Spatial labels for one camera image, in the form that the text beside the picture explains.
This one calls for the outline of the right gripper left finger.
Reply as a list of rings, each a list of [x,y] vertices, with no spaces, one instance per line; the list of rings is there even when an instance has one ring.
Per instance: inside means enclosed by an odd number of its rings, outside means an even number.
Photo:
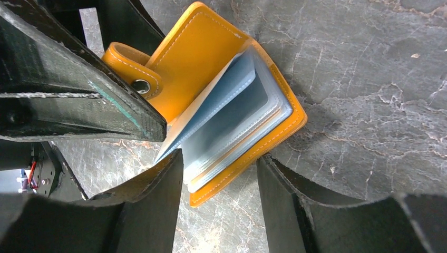
[[[183,178],[174,150],[90,200],[1,195],[1,252],[172,252]]]

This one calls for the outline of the yellow leather card holder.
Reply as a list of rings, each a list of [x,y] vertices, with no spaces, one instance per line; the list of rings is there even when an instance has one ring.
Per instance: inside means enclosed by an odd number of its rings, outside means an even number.
[[[102,59],[167,121],[156,162],[181,149],[192,207],[307,121],[262,46],[202,2],[186,9],[152,55],[112,42]]]

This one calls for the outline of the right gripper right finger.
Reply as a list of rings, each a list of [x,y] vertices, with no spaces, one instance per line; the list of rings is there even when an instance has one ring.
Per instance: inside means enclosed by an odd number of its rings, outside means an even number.
[[[263,155],[256,162],[270,252],[446,252],[446,196],[352,198]]]

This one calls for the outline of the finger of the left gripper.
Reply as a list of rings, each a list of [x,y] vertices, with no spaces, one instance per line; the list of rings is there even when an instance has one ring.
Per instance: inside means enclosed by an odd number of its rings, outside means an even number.
[[[80,10],[98,2],[1,2],[1,138],[161,142],[166,120],[90,50]]]
[[[139,0],[100,0],[96,11],[105,49],[120,42],[151,55],[165,38]]]

